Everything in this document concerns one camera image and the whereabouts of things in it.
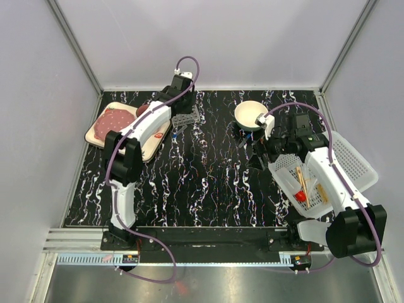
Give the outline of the blue cap tube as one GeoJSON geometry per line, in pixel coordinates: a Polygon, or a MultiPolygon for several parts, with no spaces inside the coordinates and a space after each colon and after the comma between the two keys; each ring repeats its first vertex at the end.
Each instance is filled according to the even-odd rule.
{"type": "Polygon", "coordinates": [[[252,135],[251,133],[248,134],[248,135],[240,142],[238,148],[242,148],[242,147],[248,142],[248,140],[250,139],[251,135],[252,135]]]}
{"type": "Polygon", "coordinates": [[[182,134],[184,132],[184,130],[187,128],[187,125],[183,125],[181,126],[173,135],[173,138],[178,137],[180,134],[182,134]]]}

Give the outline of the wooden test tube clamp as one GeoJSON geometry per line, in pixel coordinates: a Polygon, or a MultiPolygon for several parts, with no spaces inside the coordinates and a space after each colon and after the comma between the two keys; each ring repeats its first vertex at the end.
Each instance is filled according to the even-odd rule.
{"type": "Polygon", "coordinates": [[[306,182],[305,182],[301,167],[296,167],[296,173],[297,173],[297,177],[299,179],[300,185],[302,186],[303,192],[306,197],[307,207],[309,208],[310,207],[309,194],[307,192],[306,182]]]}

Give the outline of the white wash bottle red cap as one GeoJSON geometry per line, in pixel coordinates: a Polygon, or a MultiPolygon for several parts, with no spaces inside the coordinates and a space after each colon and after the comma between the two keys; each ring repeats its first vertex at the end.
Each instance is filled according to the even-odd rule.
{"type": "Polygon", "coordinates": [[[286,187],[286,190],[299,202],[306,202],[306,194],[302,184],[285,167],[277,171],[278,176],[286,187]]]}

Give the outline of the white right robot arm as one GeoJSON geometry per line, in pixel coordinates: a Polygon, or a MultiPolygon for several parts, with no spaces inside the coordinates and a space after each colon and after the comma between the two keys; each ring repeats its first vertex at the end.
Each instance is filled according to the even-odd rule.
{"type": "Polygon", "coordinates": [[[248,117],[264,130],[259,154],[268,157],[274,180],[302,215],[289,228],[288,246],[298,251],[313,242],[336,258],[373,251],[380,255],[386,210],[372,205],[340,165],[333,132],[315,134],[308,128],[308,116],[295,114],[287,135],[276,137],[272,115],[258,112],[248,117]]]}

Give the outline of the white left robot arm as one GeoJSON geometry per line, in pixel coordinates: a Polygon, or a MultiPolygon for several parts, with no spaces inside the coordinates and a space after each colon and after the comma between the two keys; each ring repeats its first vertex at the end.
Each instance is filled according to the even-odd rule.
{"type": "Polygon", "coordinates": [[[109,131],[104,145],[105,184],[111,188],[112,216],[108,233],[123,250],[136,244],[129,230],[136,222],[134,185],[143,170],[142,147],[150,136],[177,114],[192,111],[192,73],[177,71],[172,83],[157,93],[134,122],[121,131],[109,131]]]}

